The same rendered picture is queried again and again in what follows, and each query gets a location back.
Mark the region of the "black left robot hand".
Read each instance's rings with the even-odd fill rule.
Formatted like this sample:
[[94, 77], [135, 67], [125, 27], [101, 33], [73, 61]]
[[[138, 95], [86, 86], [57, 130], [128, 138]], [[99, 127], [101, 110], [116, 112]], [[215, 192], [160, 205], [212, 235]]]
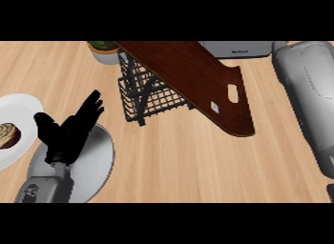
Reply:
[[101, 92], [94, 90], [80, 109], [63, 124], [45, 113], [37, 112], [34, 120], [39, 127], [39, 138], [48, 146], [46, 163], [76, 163], [85, 148], [89, 133], [105, 111]]

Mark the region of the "grey round tray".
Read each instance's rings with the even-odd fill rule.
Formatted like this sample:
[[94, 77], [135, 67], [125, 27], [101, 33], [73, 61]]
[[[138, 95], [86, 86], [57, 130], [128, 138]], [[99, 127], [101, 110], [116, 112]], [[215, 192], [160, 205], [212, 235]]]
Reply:
[[[86, 141], [76, 163], [68, 166], [76, 182], [68, 203], [86, 203], [104, 188], [114, 166], [114, 143], [102, 125], [97, 125]], [[42, 144], [34, 154], [27, 180], [33, 176], [55, 175], [54, 166], [46, 163], [46, 144]]]

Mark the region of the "white round plate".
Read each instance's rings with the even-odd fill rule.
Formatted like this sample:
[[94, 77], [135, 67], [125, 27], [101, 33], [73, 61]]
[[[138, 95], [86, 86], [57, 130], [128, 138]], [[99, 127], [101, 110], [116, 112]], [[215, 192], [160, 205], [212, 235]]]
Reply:
[[32, 94], [14, 93], [0, 97], [0, 125], [12, 123], [21, 131], [15, 145], [0, 149], [0, 171], [20, 160], [39, 138], [34, 114], [43, 110], [43, 103]]

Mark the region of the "cupcake with cream swirl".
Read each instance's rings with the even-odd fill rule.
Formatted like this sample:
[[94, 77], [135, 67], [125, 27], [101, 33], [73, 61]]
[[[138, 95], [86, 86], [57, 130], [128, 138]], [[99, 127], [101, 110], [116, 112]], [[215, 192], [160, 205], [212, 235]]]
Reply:
[[9, 149], [21, 139], [21, 130], [14, 123], [0, 124], [0, 150]]

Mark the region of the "grey potted green plant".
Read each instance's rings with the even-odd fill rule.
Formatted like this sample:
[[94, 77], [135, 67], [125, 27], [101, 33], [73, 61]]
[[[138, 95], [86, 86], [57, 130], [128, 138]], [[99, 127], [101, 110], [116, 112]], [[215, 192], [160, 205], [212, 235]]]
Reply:
[[89, 41], [88, 42], [92, 54], [97, 60], [105, 65], [117, 65], [119, 47], [111, 41]]

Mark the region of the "dark brown wooden board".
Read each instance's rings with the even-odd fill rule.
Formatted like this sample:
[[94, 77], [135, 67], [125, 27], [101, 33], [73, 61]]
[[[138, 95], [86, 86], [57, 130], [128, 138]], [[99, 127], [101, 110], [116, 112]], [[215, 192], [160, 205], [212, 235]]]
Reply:
[[228, 67], [198, 41], [116, 41], [122, 50], [234, 136], [256, 134], [240, 67]]

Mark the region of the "pale grey appliance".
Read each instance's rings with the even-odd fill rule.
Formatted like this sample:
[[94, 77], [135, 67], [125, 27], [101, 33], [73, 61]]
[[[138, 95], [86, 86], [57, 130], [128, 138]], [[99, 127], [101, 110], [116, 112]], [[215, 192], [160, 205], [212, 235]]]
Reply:
[[221, 59], [258, 58], [272, 52], [271, 41], [201, 41], [200, 43]]

